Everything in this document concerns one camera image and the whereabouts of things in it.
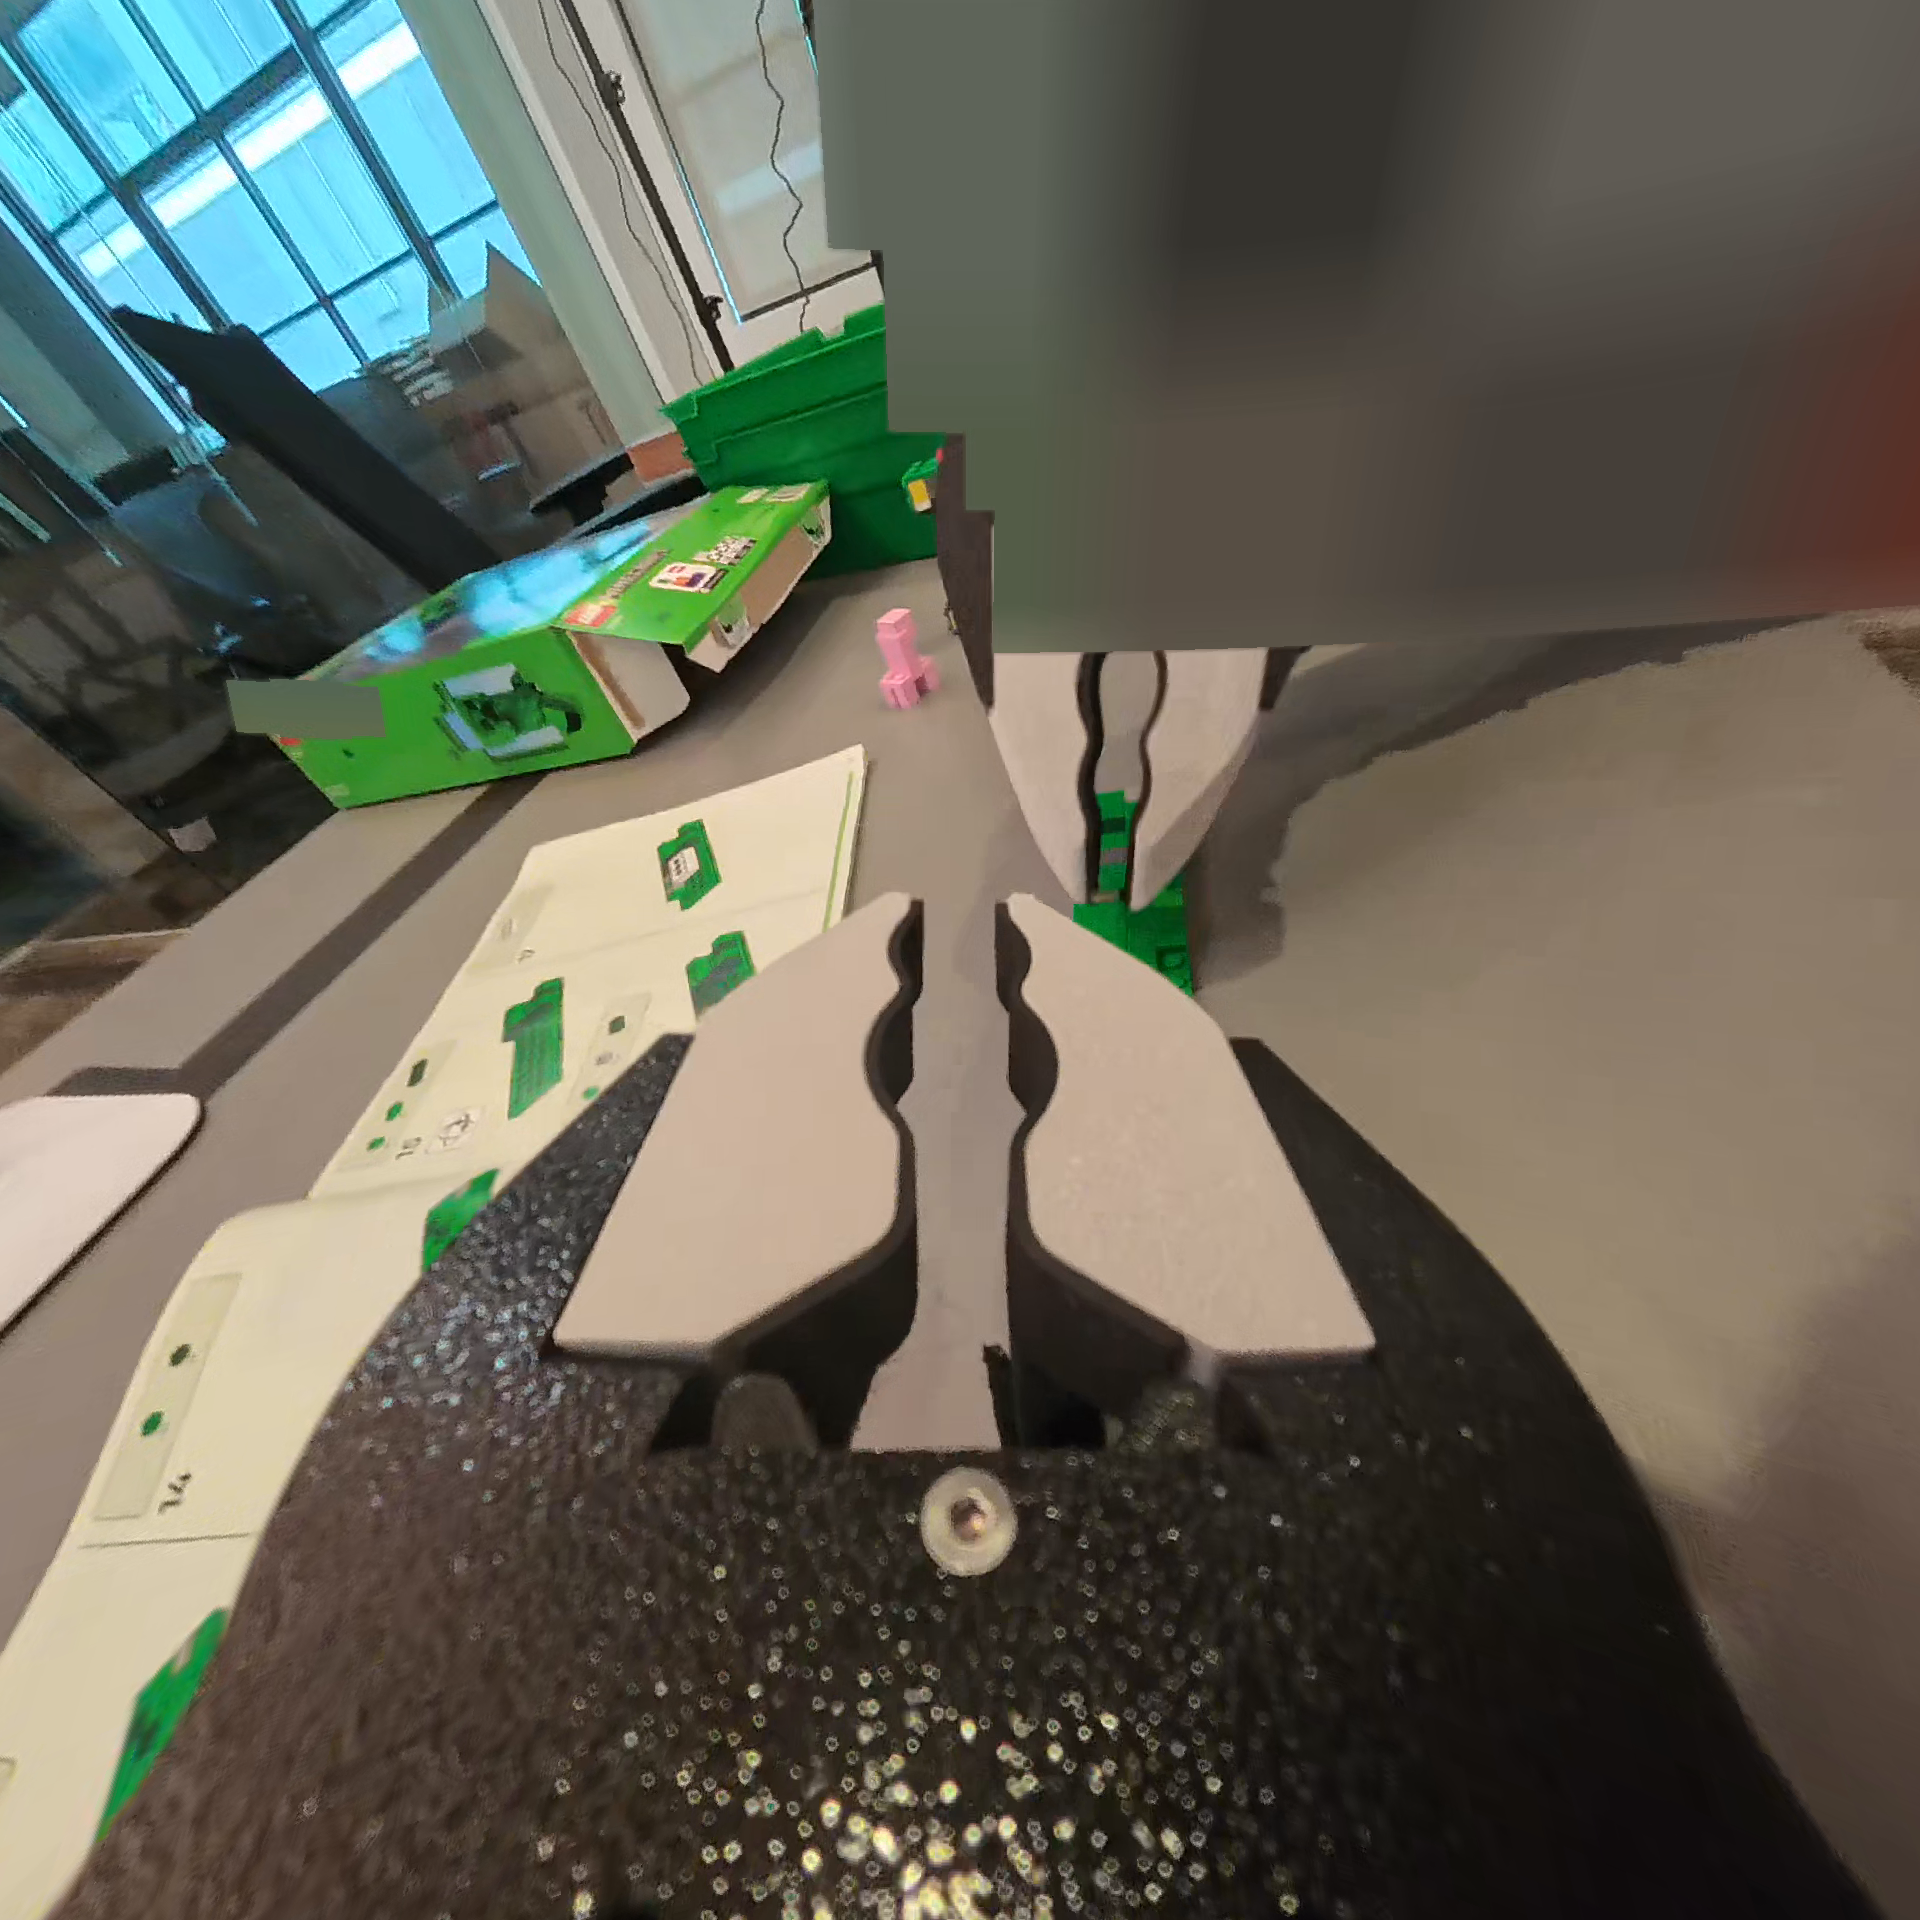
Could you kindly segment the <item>green plastic crate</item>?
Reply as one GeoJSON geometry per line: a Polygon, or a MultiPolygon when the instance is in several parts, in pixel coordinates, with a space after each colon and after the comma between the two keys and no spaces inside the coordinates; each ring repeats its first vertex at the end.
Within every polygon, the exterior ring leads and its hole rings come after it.
{"type": "Polygon", "coordinates": [[[935,474],[942,436],[896,429],[889,411],[883,309],[791,343],[662,405],[707,492],[824,483],[831,540],[824,575],[929,560],[933,507],[906,475],[935,474]]]}

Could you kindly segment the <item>black stand pole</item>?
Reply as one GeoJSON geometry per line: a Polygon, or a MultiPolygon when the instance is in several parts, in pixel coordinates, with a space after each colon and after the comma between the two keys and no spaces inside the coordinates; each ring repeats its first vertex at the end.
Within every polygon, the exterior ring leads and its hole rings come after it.
{"type": "Polygon", "coordinates": [[[645,236],[639,249],[654,261],[648,281],[675,311],[672,323],[648,325],[662,353],[681,347],[681,369],[659,380],[686,393],[734,369],[731,323],[665,120],[656,65],[642,50],[635,5],[576,2],[565,12],[621,181],[615,197],[645,236]]]}

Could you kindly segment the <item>open instruction booklet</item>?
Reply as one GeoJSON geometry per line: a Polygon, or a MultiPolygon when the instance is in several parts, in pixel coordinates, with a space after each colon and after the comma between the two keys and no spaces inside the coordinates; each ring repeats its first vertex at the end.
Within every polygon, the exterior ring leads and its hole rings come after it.
{"type": "Polygon", "coordinates": [[[1,1915],[46,1915],[201,1692],[309,1435],[425,1268],[656,1042],[837,924],[869,772],[535,849],[294,1203],[183,1266],[1,1664],[1,1915]]]}

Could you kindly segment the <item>large window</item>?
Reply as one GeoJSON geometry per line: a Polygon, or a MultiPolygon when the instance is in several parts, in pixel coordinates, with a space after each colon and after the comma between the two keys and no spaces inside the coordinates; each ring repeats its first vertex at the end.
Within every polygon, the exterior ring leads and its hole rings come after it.
{"type": "Polygon", "coordinates": [[[533,261],[394,2],[5,5],[5,215],[102,317],[254,331],[310,391],[533,261]]]}

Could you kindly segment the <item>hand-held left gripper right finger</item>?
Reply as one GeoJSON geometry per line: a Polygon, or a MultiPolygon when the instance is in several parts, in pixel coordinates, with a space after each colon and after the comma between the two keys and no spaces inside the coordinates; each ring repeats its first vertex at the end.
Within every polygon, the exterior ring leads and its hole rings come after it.
{"type": "Polygon", "coordinates": [[[1213,1017],[1035,896],[997,906],[1013,1445],[1086,1449],[1161,1385],[1373,1356],[1375,1331],[1213,1017]]]}

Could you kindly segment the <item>grey desk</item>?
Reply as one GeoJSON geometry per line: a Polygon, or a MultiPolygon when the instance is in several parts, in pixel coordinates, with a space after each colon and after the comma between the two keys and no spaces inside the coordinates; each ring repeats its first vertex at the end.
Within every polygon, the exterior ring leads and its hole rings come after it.
{"type": "MultiPolygon", "coordinates": [[[[137,1356],[227,1216],[303,1197],[530,849],[864,741],[854,899],[926,906],[920,1306],[857,1442],[994,1441],[1016,1104],[991,908],[1057,899],[928,568],[797,595],[713,712],[493,802],[291,1009],[462,801],[314,827],[17,1060],[181,1072],[195,1140],[5,1337],[5,1632],[137,1356]],[[875,620],[942,687],[889,712],[875,620]]],[[[1493,1259],[1631,1458],[1739,1699],[1915,1915],[1915,693],[1867,620],[1702,642],[1320,650],[1195,864],[1208,1015],[1269,1044],[1493,1259]]]]}

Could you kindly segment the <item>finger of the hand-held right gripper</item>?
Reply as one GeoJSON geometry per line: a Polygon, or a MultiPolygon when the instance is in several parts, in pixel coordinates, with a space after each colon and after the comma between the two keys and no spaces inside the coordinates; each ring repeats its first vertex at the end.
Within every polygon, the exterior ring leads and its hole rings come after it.
{"type": "Polygon", "coordinates": [[[1102,655],[997,655],[989,725],[1021,817],[1069,900],[1099,864],[1102,655]]]}
{"type": "Polygon", "coordinates": [[[1159,691],[1139,736],[1130,909],[1146,909],[1207,841],[1271,706],[1274,660],[1265,647],[1155,655],[1159,691]]]}

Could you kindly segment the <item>black flat panel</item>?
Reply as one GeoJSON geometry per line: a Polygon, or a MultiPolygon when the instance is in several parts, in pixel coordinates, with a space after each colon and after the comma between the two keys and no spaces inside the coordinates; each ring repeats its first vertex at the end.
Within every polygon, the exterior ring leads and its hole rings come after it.
{"type": "Polygon", "coordinates": [[[111,323],[225,441],[251,447],[325,513],[425,591],[498,553],[280,363],[249,327],[189,327],[117,304],[111,323]]]}

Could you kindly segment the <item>cardboard box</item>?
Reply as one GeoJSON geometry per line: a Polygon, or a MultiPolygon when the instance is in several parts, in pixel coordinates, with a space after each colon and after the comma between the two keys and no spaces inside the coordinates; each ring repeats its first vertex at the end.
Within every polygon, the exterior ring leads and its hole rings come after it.
{"type": "Polygon", "coordinates": [[[423,336],[433,370],[417,411],[475,481],[527,498],[630,461],[541,284],[498,247],[477,289],[435,304],[423,336]]]}

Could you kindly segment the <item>green brick plate assembly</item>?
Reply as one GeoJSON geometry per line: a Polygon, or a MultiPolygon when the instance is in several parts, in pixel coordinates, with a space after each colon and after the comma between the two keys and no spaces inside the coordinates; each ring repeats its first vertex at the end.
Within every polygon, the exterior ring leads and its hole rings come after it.
{"type": "Polygon", "coordinates": [[[1149,906],[1130,908],[1130,827],[1136,802],[1118,789],[1095,793],[1096,841],[1090,900],[1071,908],[1071,922],[1095,938],[1154,969],[1165,984],[1195,995],[1191,924],[1183,876],[1176,874],[1149,906]]]}

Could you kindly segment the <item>green toy set box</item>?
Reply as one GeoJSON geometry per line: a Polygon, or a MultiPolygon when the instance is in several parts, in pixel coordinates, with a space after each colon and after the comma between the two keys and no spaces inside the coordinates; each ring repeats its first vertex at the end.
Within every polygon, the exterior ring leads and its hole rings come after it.
{"type": "Polygon", "coordinates": [[[831,540],[823,479],[719,488],[462,576],[294,680],[234,680],[335,810],[624,760],[675,723],[831,540]]]}

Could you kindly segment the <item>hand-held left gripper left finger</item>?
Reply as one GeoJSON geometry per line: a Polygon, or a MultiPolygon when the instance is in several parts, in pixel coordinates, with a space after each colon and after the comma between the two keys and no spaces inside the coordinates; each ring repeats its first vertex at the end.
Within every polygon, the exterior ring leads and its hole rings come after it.
{"type": "Polygon", "coordinates": [[[715,1409],[784,1380],[845,1447],[918,1308],[922,906],[878,896],[717,1002],[618,1186],[553,1341],[715,1409]]]}

